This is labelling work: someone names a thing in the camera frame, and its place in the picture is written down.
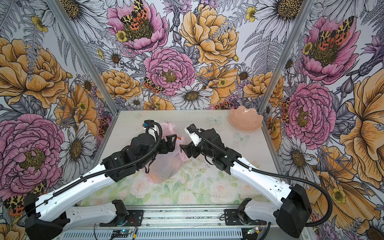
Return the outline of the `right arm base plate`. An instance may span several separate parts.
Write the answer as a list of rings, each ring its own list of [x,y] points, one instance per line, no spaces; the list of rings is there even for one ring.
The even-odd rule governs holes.
[[[266,226],[266,221],[251,220],[245,213],[239,212],[238,209],[225,209],[222,219],[226,226]]]

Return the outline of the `pink scalloped bowl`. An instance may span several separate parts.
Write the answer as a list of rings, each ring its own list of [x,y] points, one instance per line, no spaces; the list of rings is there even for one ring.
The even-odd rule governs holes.
[[[231,109],[229,115],[230,123],[238,130],[253,132],[260,129],[263,125],[264,117],[258,114],[255,108],[247,109],[240,106],[237,109]]]

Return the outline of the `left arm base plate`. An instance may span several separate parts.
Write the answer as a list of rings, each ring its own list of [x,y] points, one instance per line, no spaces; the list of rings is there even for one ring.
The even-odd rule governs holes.
[[[100,227],[140,227],[144,216],[143,210],[128,210],[127,213],[118,214],[109,223],[100,223]]]

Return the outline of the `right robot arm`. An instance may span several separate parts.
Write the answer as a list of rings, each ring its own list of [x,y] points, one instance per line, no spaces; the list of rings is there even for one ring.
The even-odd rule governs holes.
[[[181,146],[187,157],[210,158],[219,171],[242,180],[269,200],[265,207],[258,206],[254,200],[244,200],[238,208],[243,223],[266,221],[278,225],[293,238],[301,236],[312,213],[302,186],[291,186],[281,180],[282,176],[257,169],[240,153],[225,147],[215,129],[199,131],[191,124],[185,131],[191,138],[188,145]]]

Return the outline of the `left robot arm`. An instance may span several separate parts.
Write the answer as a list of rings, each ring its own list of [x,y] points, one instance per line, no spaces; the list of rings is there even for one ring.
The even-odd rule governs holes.
[[[176,148],[177,135],[164,136],[162,126],[146,120],[145,132],[134,137],[130,145],[102,160],[89,172],[50,193],[28,194],[24,200],[25,230],[31,240],[52,240],[62,232],[83,225],[123,226],[129,212],[123,201],[78,209],[75,204],[94,192],[149,169],[156,156]]]

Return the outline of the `pink plastic bag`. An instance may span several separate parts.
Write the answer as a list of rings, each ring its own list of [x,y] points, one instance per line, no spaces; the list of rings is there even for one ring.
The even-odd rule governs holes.
[[[189,160],[187,155],[181,150],[180,145],[186,145],[187,139],[176,131],[173,123],[161,123],[163,129],[163,139],[168,135],[177,135],[176,147],[173,152],[165,155],[159,154],[155,161],[150,165],[150,170],[146,174],[150,183],[160,184],[175,175],[178,170]]]

